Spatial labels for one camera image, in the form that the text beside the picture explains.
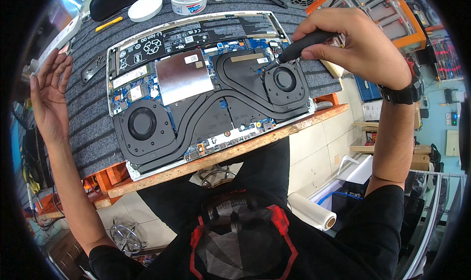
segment person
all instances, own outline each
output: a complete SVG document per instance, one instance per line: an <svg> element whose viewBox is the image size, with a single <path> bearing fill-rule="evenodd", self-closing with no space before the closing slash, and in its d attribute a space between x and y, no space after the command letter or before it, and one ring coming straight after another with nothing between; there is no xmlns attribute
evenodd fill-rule
<svg viewBox="0 0 471 280"><path fill-rule="evenodd" d="M316 10L292 40L317 28L345 35L345 48L313 45L303 50L304 59L330 61L392 90L411 84L403 56L361 10ZM38 76L31 77L32 106L70 230L99 279L393 277L401 246L404 182L413 153L412 105L383 102L365 198L334 238L286 206L290 152L285 138L242 156L236 178L214 189L190 183L186 176L140 190L150 209L177 233L144 267L116 248L80 182L68 143L64 97L71 69L72 58L53 51Z"/></svg>

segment blue circuit board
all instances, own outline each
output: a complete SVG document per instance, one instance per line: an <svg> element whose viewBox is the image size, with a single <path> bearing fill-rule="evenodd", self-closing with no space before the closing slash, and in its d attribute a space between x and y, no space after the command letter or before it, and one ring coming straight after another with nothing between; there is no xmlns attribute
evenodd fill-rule
<svg viewBox="0 0 471 280"><path fill-rule="evenodd" d="M283 49L289 45L289 43L286 40L281 41L278 39L277 42L281 44ZM210 53L207 53L207 54L203 53L203 58L206 63L206 68L208 69L210 78L214 85L218 83L218 82L215 82L215 81L218 81L218 77L212 63L213 56L222 55L228 52L233 52L233 51L238 51L238 50L261 48L264 50L268 58L268 61L271 62L274 59L274 54L277 53L273 49L270 49L269 41L266 41L265 39L247 39L244 42L239 42L239 41L220 42L217 44L217 48L218 48L217 50L214 50ZM131 89L137 86L141 86L142 88L142 97L137 98L137 99L132 99ZM125 86L119 89L116 89L113 95L111 95L111 109L114 112L114 114L121 113L122 111L126 110L127 107L129 107L134 101L137 101L140 99L152 99L152 100L157 101L158 103L162 103L158 77L156 73L151 73L137 81L128 83ZM224 99L220 100L220 106L221 106L221 109L227 108L226 100ZM177 132L177 129L175 128L175 123L174 123L174 120L170 111L170 107L165 106L165 109L167 110L169 114L173 129L175 133L177 134L178 132ZM229 146L235 145L239 142L243 142L252 137L260 135L266 132L267 130L273 129L275 126L276 124L272 118L266 118L256 123L252 123L249 126L246 126L245 128L235 128L234 130L238 130L239 132L247 131L247 134L242 134L242 136L238 136L234 139L231 139L230 141L222 142L220 144L213 145L213 146L210 145L209 139L203 140L202 142L194 143L188 148L188 150L183 155L184 159L186 161L195 160L204 155L211 154L213 152L225 149Z"/></svg>

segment recycling symbol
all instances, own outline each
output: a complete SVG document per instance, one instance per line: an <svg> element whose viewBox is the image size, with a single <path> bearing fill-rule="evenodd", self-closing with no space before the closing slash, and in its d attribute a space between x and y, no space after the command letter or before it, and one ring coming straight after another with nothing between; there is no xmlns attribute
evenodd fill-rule
<svg viewBox="0 0 471 280"><path fill-rule="evenodd" d="M144 47L142 48L147 54L154 54L159 51L159 46L162 45L162 42L158 39L147 41Z"/></svg>

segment gray mat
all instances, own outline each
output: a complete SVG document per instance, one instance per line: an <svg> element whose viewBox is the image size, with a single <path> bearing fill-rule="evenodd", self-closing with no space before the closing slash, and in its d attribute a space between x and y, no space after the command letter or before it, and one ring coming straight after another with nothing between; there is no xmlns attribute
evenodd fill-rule
<svg viewBox="0 0 471 280"><path fill-rule="evenodd" d="M201 14L239 10L272 11L288 36L306 17L299 9L283 9L272 5L268 0L208 0ZM73 44L74 68L65 94L69 110L70 144L75 163L81 178L100 171L115 163L124 161L115 135L112 118L108 114L106 101L105 68L99 71L83 86L80 71L95 56L110 46L136 33L160 24L185 18L172 12L170 0L163 0L161 12L142 23L134 23L128 18L127 9L109 20L122 16L123 20L95 33L95 28L105 22L89 20L75 36ZM301 62L309 91L312 97L330 94L341 90L320 61Z"/></svg>

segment black pants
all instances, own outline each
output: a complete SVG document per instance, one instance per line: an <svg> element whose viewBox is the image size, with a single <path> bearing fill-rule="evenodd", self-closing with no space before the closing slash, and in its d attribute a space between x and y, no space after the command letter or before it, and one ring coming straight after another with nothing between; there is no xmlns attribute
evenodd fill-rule
<svg viewBox="0 0 471 280"><path fill-rule="evenodd" d="M244 162L232 182L205 189L189 181L192 174L138 191L139 196L170 229L182 231L201 211L205 201L225 193L252 188L262 189L286 204L290 175L289 137L270 143L220 165Z"/></svg>

